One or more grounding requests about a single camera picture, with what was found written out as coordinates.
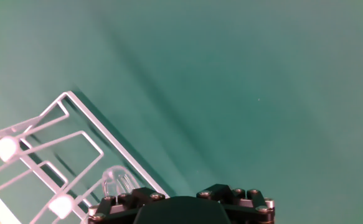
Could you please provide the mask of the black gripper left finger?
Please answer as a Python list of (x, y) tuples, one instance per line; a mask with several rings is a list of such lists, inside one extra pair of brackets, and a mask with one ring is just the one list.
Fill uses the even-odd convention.
[(145, 205), (164, 200), (166, 196), (153, 189), (142, 187), (131, 193), (102, 198), (94, 214), (89, 215), (88, 224), (132, 224)]

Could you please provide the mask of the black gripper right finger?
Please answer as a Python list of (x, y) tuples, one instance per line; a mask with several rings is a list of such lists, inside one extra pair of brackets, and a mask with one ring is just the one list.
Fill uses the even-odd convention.
[(229, 185), (215, 184), (196, 193), (196, 197), (219, 204), (231, 223), (275, 222), (275, 207), (269, 206), (257, 189), (232, 189)]

